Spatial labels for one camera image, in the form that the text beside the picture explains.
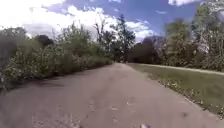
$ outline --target asphalt road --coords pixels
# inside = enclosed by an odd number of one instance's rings
[[[124,64],[32,82],[0,96],[0,128],[224,128]]]

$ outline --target roadside grass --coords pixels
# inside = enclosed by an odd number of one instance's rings
[[[224,75],[150,65],[128,65],[186,96],[204,110],[224,118]]]

